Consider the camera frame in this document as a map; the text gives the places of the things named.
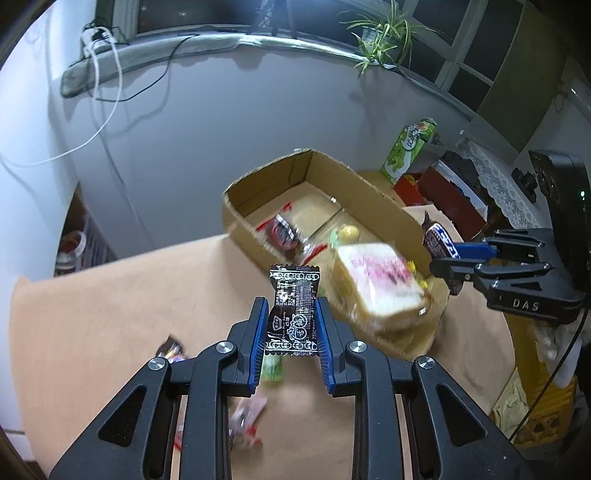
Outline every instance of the chocolate bar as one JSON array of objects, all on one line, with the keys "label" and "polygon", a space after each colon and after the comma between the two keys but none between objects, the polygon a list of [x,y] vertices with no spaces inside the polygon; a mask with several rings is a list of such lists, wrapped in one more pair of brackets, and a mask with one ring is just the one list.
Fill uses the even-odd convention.
[{"label": "chocolate bar", "polygon": [[[425,212],[422,227],[423,246],[428,250],[431,258],[460,258],[460,254],[447,230],[440,223],[431,220],[427,212]],[[458,295],[464,285],[464,282],[459,280],[446,280],[446,283],[449,293],[452,295]]]},{"label": "chocolate bar", "polygon": [[314,300],[320,268],[275,265],[269,272],[275,288],[275,306],[267,323],[266,353],[312,356],[318,354]]}]

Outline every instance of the white cable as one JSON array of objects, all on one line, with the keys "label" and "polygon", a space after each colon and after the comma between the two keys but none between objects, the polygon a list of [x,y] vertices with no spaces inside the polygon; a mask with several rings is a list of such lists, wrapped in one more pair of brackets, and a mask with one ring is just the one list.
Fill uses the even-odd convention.
[{"label": "white cable", "polygon": [[[71,153],[74,153],[77,150],[80,150],[81,148],[84,148],[85,146],[87,146],[90,142],[92,142],[102,131],[103,129],[106,127],[106,125],[109,123],[109,121],[111,120],[111,118],[113,117],[113,114],[115,113],[115,110],[117,109],[117,105],[119,104],[119,100],[121,99],[121,94],[123,92],[123,69],[121,68],[121,62],[119,61],[119,54],[117,52],[117,48],[115,46],[116,40],[113,37],[113,35],[111,34],[111,32],[109,31],[108,28],[105,27],[96,27],[99,30],[104,31],[107,36],[108,36],[108,41],[111,44],[111,49],[113,50],[113,55],[115,56],[115,64],[117,65],[117,73],[119,76],[119,88],[117,90],[117,98],[115,99],[115,103],[113,104],[113,109],[111,110],[111,113],[109,114],[109,116],[107,117],[107,120],[105,120],[105,123],[101,125],[101,127],[97,130],[97,132],[92,135],[92,137],[90,137],[86,142],[84,142],[82,145],[80,145],[79,147],[76,148],[72,148],[71,150],[68,150],[65,153],[62,153],[60,155],[57,155],[56,157],[51,157],[48,158],[46,160],[43,161],[39,161],[36,163],[27,163],[27,164],[23,164],[23,163],[16,163],[13,162],[12,160],[7,159],[4,155],[0,154],[0,159],[2,162],[12,166],[12,167],[16,167],[16,168],[33,168],[33,167],[39,167],[41,165],[44,165],[46,163],[52,162],[54,160],[57,160],[58,158],[62,158],[65,157],[66,155],[69,155]],[[98,87],[98,84],[100,82],[100,76],[99,76],[99,62],[98,59],[96,57],[96,52],[95,52],[95,42],[93,42],[90,46],[86,45],[86,47],[88,48],[88,52],[92,58],[93,64],[95,66],[95,89],[94,89],[94,93],[93,93],[93,99],[96,97],[96,89]]]}]

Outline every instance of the bread slice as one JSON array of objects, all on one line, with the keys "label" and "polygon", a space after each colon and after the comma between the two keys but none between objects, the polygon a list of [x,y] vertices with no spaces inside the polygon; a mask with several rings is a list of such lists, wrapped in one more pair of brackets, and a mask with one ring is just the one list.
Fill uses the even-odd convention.
[{"label": "bread slice", "polygon": [[332,280],[352,320],[371,321],[386,330],[407,327],[429,305],[428,293],[406,260],[388,244],[338,247]]}]

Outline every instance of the windowsill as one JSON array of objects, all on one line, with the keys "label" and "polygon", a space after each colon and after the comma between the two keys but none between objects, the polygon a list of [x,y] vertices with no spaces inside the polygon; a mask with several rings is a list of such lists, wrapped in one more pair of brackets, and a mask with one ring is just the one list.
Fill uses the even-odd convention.
[{"label": "windowsill", "polygon": [[[336,41],[314,37],[298,33],[300,38],[294,40],[285,37],[273,37],[270,35],[247,35],[240,32],[211,32],[194,29],[165,30],[151,34],[139,35],[129,45],[119,45],[118,53],[123,72],[132,72],[151,64],[166,61],[170,53],[179,42],[180,37],[199,33],[198,37],[187,40],[175,54],[175,59],[187,56],[205,55],[231,51],[241,45],[248,45],[270,50],[305,50],[319,55],[345,59],[351,63],[359,63],[364,57],[356,53],[355,48]],[[97,55],[99,61],[100,83],[117,77],[115,62],[112,61],[111,49]],[[434,83],[420,75],[397,65],[386,65],[387,70],[392,70],[405,77],[416,87],[435,95],[442,101],[455,108],[468,120],[476,114],[466,105],[454,98],[451,94],[442,91]],[[92,61],[83,60],[69,68],[61,78],[60,93],[64,98],[72,98],[91,88],[89,82],[94,78]]]}]

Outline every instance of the table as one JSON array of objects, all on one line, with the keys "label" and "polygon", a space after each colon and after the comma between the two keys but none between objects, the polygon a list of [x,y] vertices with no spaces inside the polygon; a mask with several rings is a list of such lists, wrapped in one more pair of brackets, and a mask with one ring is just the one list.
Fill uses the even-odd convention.
[{"label": "table", "polygon": [[[424,207],[408,211],[421,218],[417,209]],[[43,471],[169,334],[195,356],[246,319],[254,297],[272,294],[267,276],[226,235],[48,281],[20,279],[11,303],[12,372]],[[503,315],[470,285],[450,298],[430,354],[487,413],[515,365]],[[268,397],[258,429],[264,446],[233,455],[234,479],[349,478],[352,399],[327,395],[317,358],[288,358],[284,369],[283,385],[259,388]]]}]

